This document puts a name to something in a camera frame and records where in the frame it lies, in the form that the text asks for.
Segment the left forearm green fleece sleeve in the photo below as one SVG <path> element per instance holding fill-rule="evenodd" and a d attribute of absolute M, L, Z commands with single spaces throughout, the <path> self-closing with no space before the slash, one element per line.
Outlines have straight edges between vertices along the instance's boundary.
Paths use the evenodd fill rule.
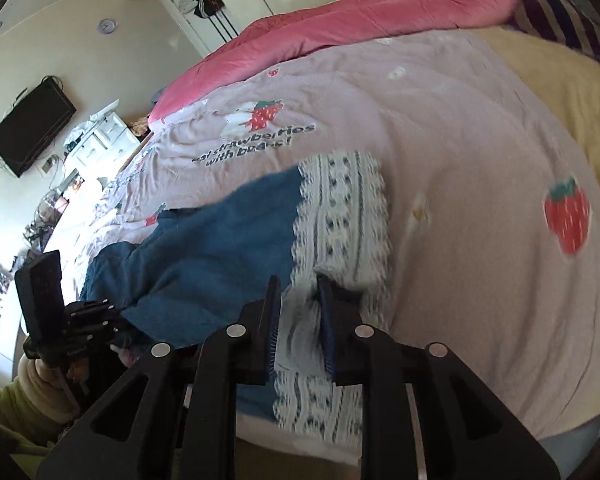
<path fill-rule="evenodd" d="M 0 450 L 30 479 L 80 414 L 67 384 L 43 382 L 34 361 L 21 358 L 16 378 L 0 386 Z"/>

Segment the left hand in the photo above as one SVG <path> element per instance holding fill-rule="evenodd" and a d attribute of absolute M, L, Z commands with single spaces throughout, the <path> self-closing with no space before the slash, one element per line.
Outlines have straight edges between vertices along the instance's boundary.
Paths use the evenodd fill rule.
<path fill-rule="evenodd" d="M 51 367 L 41 359 L 34 361 L 35 370 L 43 382 L 54 388 L 63 384 L 78 384 L 87 389 L 108 387 L 126 372 L 142 355 L 110 344 L 87 356 L 74 359 L 68 366 Z"/>

